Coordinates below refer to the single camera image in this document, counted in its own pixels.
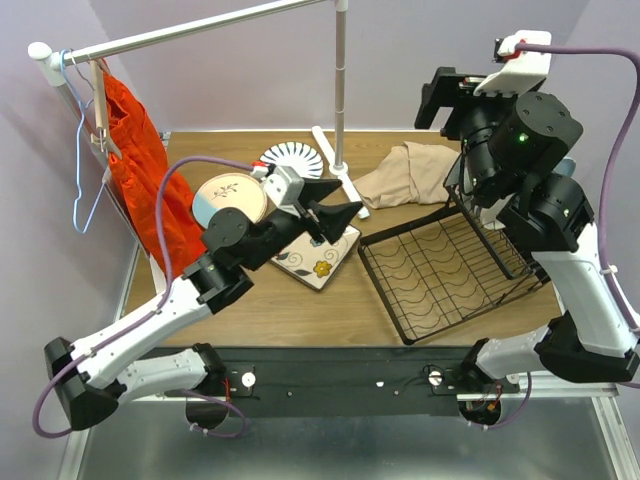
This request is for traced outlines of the cream round plate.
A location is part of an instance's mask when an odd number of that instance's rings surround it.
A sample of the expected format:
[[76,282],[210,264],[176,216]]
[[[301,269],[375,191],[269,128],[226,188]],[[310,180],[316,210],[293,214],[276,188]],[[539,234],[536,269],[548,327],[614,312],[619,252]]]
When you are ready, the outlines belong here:
[[267,206],[267,196],[257,180],[246,174],[226,173],[211,178],[197,190],[192,213],[196,222],[206,228],[220,209],[237,208],[256,223],[264,217]]

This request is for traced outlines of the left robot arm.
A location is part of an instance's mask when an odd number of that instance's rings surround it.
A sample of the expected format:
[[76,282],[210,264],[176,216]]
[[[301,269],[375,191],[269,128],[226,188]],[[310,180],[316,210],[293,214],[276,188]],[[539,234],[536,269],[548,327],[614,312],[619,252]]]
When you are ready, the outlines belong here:
[[231,306],[253,286],[256,271],[303,235],[334,244],[361,202],[325,205],[338,179],[304,179],[284,171],[259,184],[275,209],[258,221],[236,205],[217,209],[201,239],[205,250],[181,272],[168,272],[155,298],[110,326],[75,341],[62,337],[44,348],[49,382],[73,431],[98,425],[120,405],[178,391],[213,400],[227,368],[208,343],[176,354],[146,355],[178,331]]

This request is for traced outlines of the square leaf pattern plate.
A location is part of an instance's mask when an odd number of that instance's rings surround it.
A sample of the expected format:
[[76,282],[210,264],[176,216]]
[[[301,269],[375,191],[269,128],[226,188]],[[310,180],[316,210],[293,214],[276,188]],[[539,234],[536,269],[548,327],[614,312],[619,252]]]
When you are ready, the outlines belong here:
[[362,233],[347,226],[338,241],[316,242],[307,232],[270,259],[270,263],[315,291],[323,290],[356,246]]

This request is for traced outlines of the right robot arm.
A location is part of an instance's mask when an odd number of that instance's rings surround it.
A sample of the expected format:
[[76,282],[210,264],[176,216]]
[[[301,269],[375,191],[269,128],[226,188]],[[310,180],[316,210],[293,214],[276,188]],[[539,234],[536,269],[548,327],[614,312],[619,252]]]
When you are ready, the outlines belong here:
[[556,168],[582,125],[537,86],[521,93],[480,91],[479,78],[437,69],[421,92],[414,125],[451,113],[443,135],[460,144],[454,167],[471,202],[497,218],[550,278],[563,312],[546,326],[506,339],[482,339],[462,361],[462,384],[480,392],[515,373],[548,371],[573,383],[627,383],[639,368],[639,337],[624,318],[601,265],[591,204]]

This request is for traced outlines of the blue striped white plate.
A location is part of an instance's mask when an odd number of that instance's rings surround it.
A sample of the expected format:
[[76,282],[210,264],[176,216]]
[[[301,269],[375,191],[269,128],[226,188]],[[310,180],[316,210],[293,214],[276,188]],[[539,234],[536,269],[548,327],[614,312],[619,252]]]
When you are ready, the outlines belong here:
[[305,143],[288,141],[269,147],[260,156],[265,163],[288,166],[298,175],[308,179],[319,179],[324,172],[324,164],[318,151]]

